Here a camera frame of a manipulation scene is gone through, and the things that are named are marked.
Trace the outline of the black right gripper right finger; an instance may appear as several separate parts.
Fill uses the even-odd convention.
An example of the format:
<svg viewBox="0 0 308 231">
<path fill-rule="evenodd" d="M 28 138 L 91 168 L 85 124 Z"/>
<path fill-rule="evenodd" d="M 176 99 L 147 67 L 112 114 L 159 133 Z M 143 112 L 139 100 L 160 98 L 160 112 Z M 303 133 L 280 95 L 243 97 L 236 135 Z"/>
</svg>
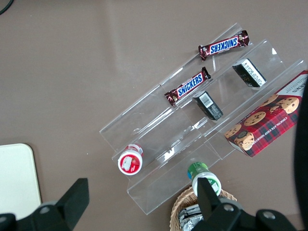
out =
<svg viewBox="0 0 308 231">
<path fill-rule="evenodd" d="M 204 218 L 209 218 L 213 211 L 221 204 L 207 178 L 198 178 L 197 198 Z"/>
</svg>

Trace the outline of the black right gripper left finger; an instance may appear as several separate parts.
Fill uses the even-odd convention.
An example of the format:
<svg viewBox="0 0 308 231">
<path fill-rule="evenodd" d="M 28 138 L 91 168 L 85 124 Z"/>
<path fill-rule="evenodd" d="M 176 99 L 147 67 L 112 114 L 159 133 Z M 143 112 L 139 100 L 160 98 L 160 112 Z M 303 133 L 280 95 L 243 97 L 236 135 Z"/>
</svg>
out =
<svg viewBox="0 0 308 231">
<path fill-rule="evenodd" d="M 89 202 L 88 179 L 79 178 L 56 203 L 56 207 L 70 231 L 79 222 Z"/>
</svg>

